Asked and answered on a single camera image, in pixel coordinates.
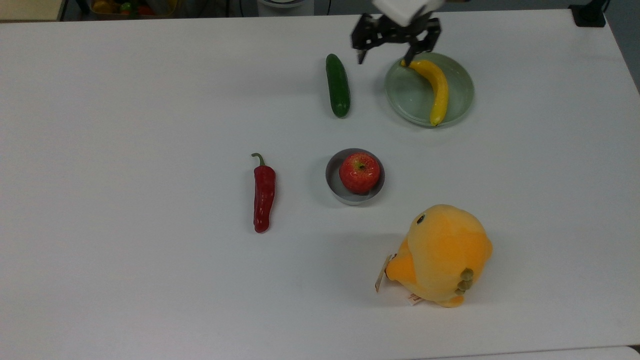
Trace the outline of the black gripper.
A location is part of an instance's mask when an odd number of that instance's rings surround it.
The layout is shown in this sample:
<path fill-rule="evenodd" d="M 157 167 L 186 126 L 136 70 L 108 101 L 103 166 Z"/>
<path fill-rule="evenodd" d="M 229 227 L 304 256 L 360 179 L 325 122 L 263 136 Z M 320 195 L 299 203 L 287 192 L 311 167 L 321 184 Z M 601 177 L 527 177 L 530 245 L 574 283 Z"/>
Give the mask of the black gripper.
<path fill-rule="evenodd" d="M 413 23 L 401 26 L 382 15 L 375 18 L 363 13 L 350 34 L 351 47 L 356 50 L 358 64 L 364 63 L 368 50 L 383 44 L 409 44 L 402 66 L 407 68 L 417 55 L 431 53 L 442 32 L 438 18 L 430 13 L 416 18 Z"/>

